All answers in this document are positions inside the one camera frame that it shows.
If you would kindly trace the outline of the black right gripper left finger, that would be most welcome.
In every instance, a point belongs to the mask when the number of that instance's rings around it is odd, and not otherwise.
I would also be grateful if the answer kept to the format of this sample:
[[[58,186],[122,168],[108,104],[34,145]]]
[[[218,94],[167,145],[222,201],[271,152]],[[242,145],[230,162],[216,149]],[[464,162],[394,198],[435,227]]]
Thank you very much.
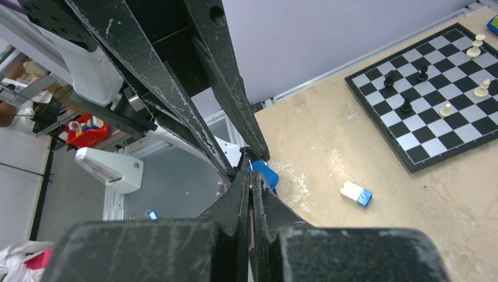
[[[247,172],[194,219],[89,221],[56,245],[43,281],[247,281]]]

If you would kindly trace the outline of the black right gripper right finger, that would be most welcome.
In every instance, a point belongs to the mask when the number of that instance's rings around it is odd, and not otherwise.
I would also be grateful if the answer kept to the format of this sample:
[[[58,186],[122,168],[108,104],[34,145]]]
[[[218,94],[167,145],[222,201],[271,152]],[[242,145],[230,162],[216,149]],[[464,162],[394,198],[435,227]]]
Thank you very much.
[[[315,227],[251,174],[255,281],[449,281],[417,229]]]

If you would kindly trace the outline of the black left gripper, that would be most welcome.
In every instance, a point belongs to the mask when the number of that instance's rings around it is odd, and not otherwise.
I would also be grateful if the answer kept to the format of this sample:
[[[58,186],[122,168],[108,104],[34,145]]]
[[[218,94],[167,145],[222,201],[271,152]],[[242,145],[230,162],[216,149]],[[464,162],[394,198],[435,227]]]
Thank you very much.
[[[62,55],[83,100],[108,107],[130,90],[178,117],[216,169],[235,176],[193,97],[214,86],[207,61],[217,1],[20,1]]]

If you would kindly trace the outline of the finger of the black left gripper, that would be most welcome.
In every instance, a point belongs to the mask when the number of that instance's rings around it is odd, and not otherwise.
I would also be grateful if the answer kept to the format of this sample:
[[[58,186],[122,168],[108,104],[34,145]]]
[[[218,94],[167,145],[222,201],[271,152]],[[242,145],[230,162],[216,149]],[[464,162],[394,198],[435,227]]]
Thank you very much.
[[[222,1],[184,1],[193,44],[214,97],[257,159],[270,151],[248,101]]]

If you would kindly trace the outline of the blue key tag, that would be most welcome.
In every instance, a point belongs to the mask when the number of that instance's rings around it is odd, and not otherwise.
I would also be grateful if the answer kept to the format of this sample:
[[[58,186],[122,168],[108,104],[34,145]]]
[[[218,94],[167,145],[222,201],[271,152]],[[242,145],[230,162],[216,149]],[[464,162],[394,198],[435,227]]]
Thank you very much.
[[[271,169],[266,162],[263,161],[254,161],[252,162],[254,171],[258,171],[263,174],[268,185],[270,186],[273,192],[276,192],[277,184],[280,180],[279,175]]]

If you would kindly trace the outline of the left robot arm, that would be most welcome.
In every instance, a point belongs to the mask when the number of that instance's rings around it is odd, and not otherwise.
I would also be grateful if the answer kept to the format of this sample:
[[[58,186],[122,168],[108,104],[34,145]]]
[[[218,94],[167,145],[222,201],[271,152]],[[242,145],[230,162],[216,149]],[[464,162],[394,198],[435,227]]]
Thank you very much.
[[[228,161],[192,98],[206,89],[255,160],[270,151],[248,101],[222,1],[2,1],[52,41],[73,108],[130,135],[165,129],[228,180]]]

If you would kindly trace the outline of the white and blue toy brick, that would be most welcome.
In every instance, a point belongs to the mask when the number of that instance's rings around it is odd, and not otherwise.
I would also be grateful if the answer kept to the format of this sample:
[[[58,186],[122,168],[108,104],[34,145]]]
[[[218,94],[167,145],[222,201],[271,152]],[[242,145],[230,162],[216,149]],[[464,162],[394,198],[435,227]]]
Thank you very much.
[[[366,209],[373,199],[373,194],[370,190],[364,189],[363,187],[347,181],[343,184],[340,189],[342,197],[355,202],[359,207]]]

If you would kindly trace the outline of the white chess pawn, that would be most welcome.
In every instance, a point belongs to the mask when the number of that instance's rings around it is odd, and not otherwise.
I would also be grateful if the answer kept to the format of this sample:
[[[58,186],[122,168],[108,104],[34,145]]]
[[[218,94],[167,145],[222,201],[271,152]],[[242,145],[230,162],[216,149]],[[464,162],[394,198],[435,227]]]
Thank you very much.
[[[445,118],[452,114],[452,105],[450,103],[446,103],[444,107],[442,107],[439,111],[441,117]]]

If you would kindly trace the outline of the black and white chessboard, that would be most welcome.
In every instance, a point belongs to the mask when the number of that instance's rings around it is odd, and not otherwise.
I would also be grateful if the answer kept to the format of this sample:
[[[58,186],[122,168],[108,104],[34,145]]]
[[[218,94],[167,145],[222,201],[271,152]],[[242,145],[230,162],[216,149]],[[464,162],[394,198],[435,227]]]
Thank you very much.
[[[497,48],[468,58],[475,34],[455,23],[345,78],[352,93],[410,172],[417,172],[497,139]],[[428,79],[418,82],[421,66]],[[394,84],[385,75],[394,70]],[[489,94],[474,90],[490,79]],[[412,112],[403,114],[404,98]],[[452,114],[441,117],[446,103]]]

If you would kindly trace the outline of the white chess piece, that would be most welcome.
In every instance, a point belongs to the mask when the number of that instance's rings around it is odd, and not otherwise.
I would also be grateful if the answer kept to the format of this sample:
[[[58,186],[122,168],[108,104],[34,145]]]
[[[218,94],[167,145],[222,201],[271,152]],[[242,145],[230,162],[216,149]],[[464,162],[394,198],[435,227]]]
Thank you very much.
[[[485,98],[489,94],[490,79],[484,80],[473,92],[477,98]]]
[[[473,58],[478,57],[481,54],[480,47],[483,45],[483,41],[485,38],[486,38],[486,36],[484,34],[478,34],[475,36],[475,39],[472,43],[472,47],[466,51],[466,56],[468,58],[473,59]]]

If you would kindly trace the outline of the colourful toy brick car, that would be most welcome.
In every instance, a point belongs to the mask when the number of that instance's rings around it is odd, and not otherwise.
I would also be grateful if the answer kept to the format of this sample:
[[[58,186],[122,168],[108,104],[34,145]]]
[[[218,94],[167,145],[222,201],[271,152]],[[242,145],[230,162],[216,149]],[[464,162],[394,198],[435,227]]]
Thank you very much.
[[[498,15],[490,19],[486,26],[491,33],[498,36]]]

